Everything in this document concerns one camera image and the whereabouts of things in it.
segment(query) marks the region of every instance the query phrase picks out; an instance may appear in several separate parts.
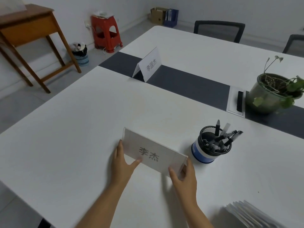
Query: wall outlet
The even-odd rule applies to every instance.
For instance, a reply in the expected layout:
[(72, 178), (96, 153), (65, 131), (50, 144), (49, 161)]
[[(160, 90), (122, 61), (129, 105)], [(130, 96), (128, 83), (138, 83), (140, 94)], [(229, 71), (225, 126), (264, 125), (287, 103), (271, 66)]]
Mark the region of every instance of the wall outlet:
[(90, 21), (85, 21), (85, 26), (86, 26), (86, 28), (91, 29)]

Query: wooden side table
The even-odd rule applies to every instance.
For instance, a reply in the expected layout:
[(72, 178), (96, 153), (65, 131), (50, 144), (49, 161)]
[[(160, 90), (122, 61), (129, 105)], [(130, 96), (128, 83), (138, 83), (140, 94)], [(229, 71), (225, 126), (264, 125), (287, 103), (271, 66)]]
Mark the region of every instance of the wooden side table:
[[(18, 60), (24, 65), (33, 78), (40, 84), (40, 86), (47, 92), (50, 90), (43, 83), (50, 79), (61, 71), (75, 65), (77, 71), (81, 73), (79, 65), (72, 54), (69, 44), (67, 43), (54, 15), (53, 9), (42, 7), (39, 5), (29, 4), (26, 5), (27, 11), (17, 12), (9, 15), (0, 16), (0, 44), (8, 47), (9, 50), (18, 58)], [(58, 33), (67, 52), (69, 53), (72, 61), (65, 64), (60, 57), (58, 50), (50, 38), (50, 34)], [(53, 49), (56, 57), (58, 58), (61, 68), (53, 73), (39, 78), (27, 62), (21, 57), (16, 50), (16, 47), (32, 42), (39, 38), (46, 38), (51, 48)], [(28, 80), (25, 74), (18, 68), (13, 60), (7, 55), (7, 53), (0, 46), (0, 53), (6, 58), (6, 60), (13, 66), (13, 68), (20, 74), (23, 80), (29, 85), (33, 84)]]

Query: dark gray table strip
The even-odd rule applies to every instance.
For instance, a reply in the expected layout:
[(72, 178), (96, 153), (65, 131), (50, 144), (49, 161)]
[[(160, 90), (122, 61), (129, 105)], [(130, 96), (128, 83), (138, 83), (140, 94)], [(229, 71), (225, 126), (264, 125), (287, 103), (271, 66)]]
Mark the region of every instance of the dark gray table strip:
[[(118, 52), (99, 66), (132, 77), (141, 58)], [(143, 81), (142, 76), (136, 79)], [(162, 65), (149, 84), (226, 111), (229, 85)], [(304, 139), (304, 109), (292, 106), (279, 114), (260, 115), (246, 107), (246, 119)]]

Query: chair backrest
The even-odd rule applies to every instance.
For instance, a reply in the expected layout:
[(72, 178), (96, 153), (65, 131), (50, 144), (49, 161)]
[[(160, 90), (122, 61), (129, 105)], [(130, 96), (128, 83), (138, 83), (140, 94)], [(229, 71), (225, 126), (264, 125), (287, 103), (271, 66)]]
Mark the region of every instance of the chair backrest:
[(223, 21), (196, 21), (194, 33), (229, 42), (239, 43), (245, 24)]
[(292, 34), (283, 50), (283, 53), (304, 57), (304, 35)]

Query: hand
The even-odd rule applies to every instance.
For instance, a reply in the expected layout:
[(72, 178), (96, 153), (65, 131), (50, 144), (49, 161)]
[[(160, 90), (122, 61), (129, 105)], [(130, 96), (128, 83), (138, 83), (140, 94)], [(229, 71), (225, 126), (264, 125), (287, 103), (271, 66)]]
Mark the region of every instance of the hand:
[(187, 159), (187, 166), (184, 166), (182, 172), (185, 174), (184, 180), (179, 180), (174, 170), (169, 167), (169, 174), (177, 196), (181, 204), (185, 206), (197, 206), (196, 187), (197, 181), (195, 170), (190, 158)]
[(125, 188), (141, 160), (135, 160), (131, 165), (128, 165), (123, 151), (123, 141), (120, 140), (113, 153), (111, 184)]

